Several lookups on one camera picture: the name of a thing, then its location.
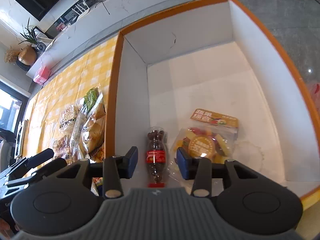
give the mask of plastic bottle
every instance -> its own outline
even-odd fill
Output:
[[[148,148],[146,163],[152,182],[149,187],[164,187],[163,172],[166,163],[166,152],[163,143],[164,130],[161,127],[151,127],[148,133]]]

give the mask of table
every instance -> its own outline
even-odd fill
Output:
[[[116,41],[117,36],[90,50],[30,100],[25,114],[29,123],[23,157],[31,157],[50,148],[55,139],[62,137],[59,130],[61,111],[79,102],[89,89],[98,86],[104,94],[104,103],[107,103]]]

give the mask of red gift box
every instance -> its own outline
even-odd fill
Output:
[[[39,85],[43,85],[50,76],[51,70],[46,66],[42,66],[40,69],[37,70],[33,81],[38,83]]]

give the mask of dried fruit snack bag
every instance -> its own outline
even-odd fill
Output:
[[[183,179],[175,162],[178,147],[183,147],[193,158],[205,157],[213,163],[224,163],[232,156],[238,135],[235,117],[198,108],[190,119],[191,126],[180,130],[169,154],[169,174],[180,182]]]

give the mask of plastic bag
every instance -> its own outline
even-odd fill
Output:
[[[86,95],[84,96],[84,103],[81,109],[81,112],[84,114],[88,114],[93,106],[96,104],[99,96],[98,88],[91,88]]]
[[[172,178],[183,182],[176,164],[178,147],[183,147],[193,158],[206,157],[213,163],[224,163],[232,156],[238,135],[238,119],[215,112],[196,109],[190,127],[181,129],[169,153],[168,171]],[[192,187],[191,182],[183,182]]]
[[[68,106],[60,113],[59,128],[64,133],[71,134],[76,123],[79,109],[75,105]]]
[[[104,141],[106,112],[102,93],[99,95],[96,104],[88,116],[89,119],[83,126],[79,142],[80,149],[84,154],[88,154],[100,147]]]
[[[79,142],[81,130],[86,120],[87,120],[87,116],[80,111],[77,116],[75,126],[73,127],[73,131],[71,133],[71,138],[70,138],[71,151],[73,151],[75,145]]]
[[[103,178],[92,178],[91,191],[97,192],[97,196],[102,196]]]
[[[86,95],[80,100],[79,114],[77,116],[73,131],[70,138],[70,149],[73,152],[76,143],[79,142],[83,125],[88,120],[87,114],[91,111],[98,99],[98,88],[91,88]]]
[[[66,134],[60,139],[54,140],[52,143],[52,150],[54,152],[53,158],[63,158],[66,160],[67,164],[73,162],[72,154],[70,150],[70,135]]]
[[[90,159],[95,163],[101,163],[104,160],[104,143],[89,153]]]
[[[79,144],[76,143],[75,146],[74,146],[74,150],[73,150],[73,153],[72,153],[72,159],[74,162],[76,162],[77,160],[81,160],[81,159],[84,159],[84,154],[82,153],[82,151],[80,150],[79,148]],[[101,191],[101,194],[102,194],[102,178],[92,178],[92,182],[91,182],[91,192],[93,194],[95,194],[96,196],[99,196],[99,191],[97,189],[97,186],[96,184],[99,187],[99,190]]]

